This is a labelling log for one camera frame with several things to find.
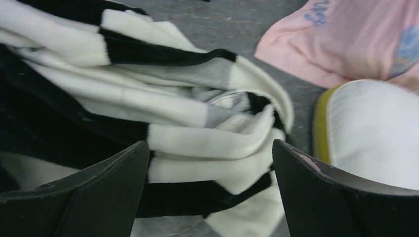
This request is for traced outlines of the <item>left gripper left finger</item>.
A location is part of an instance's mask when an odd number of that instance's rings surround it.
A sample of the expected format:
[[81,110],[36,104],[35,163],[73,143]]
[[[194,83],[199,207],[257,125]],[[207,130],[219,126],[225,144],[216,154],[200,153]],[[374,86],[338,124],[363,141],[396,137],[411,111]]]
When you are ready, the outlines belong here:
[[128,237],[149,160],[145,141],[62,179],[0,196],[3,237]]

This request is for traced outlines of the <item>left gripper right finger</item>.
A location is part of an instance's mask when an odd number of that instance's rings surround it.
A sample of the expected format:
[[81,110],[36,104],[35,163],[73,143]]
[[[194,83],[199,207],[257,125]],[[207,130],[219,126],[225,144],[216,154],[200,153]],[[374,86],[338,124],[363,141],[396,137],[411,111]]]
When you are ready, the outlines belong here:
[[418,236],[418,191],[353,175],[282,140],[272,156],[291,236]]

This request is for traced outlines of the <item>white pillow yellow edge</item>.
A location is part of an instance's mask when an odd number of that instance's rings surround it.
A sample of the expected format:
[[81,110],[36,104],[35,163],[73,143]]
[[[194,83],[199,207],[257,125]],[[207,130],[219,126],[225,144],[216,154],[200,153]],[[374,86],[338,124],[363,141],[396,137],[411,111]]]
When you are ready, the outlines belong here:
[[419,188],[419,97],[363,79],[325,91],[313,118],[315,158],[375,182]]

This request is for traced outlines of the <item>black white checkered pillowcase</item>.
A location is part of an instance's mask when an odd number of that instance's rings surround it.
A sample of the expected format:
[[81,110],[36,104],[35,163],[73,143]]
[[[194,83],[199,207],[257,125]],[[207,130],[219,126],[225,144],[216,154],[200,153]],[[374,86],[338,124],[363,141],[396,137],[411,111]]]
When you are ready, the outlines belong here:
[[145,141],[135,219],[203,216],[222,237],[268,237],[284,216],[273,142],[292,125],[289,95],[264,70],[140,8],[0,3],[0,194]]

